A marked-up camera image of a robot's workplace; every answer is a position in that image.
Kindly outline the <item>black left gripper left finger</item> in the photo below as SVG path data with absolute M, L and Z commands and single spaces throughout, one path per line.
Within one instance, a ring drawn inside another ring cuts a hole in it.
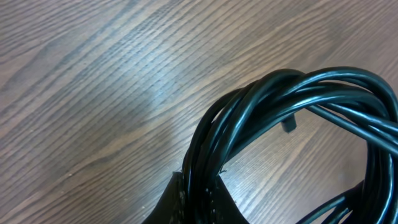
M 185 191 L 183 174 L 174 172 L 163 194 L 142 224 L 185 223 Z

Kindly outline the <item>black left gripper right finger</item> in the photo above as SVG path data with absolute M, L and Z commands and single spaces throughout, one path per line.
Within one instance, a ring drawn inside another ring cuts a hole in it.
M 210 190 L 210 223 L 248 224 L 220 176 Z

